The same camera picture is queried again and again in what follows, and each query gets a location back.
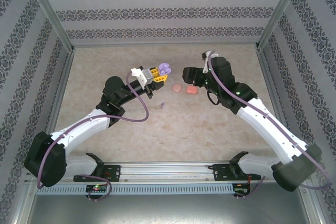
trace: speckled floor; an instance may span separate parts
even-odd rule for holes
[[[274,155],[268,144],[238,116],[213,106],[205,89],[185,92],[184,67],[203,67],[201,54],[215,50],[232,66],[239,82],[249,84],[272,112],[265,81],[253,45],[185,45],[79,48],[76,50],[56,129],[86,116],[99,103],[110,76],[125,80],[131,68],[171,65],[166,85],[149,100],[150,118],[143,123],[119,121],[79,145],[74,154],[92,152],[105,162],[214,161],[229,160],[240,151]],[[172,85],[180,83],[182,92]],[[125,117],[140,119],[145,111],[138,100],[123,106]]]

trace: pink object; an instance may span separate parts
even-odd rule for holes
[[[188,94],[197,94],[197,87],[196,86],[188,86],[186,92]]]
[[[173,85],[173,91],[174,92],[180,92],[182,90],[182,86],[178,83]]]

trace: damask striped wall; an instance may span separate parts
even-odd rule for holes
[[[75,46],[257,42],[279,0],[50,0]]]
[[[0,0],[0,223],[7,223],[34,135],[46,129],[68,51],[37,0]]]
[[[319,193],[336,223],[336,0],[291,0],[264,50],[288,127],[322,149],[333,185]],[[324,184],[320,173],[312,176]]]

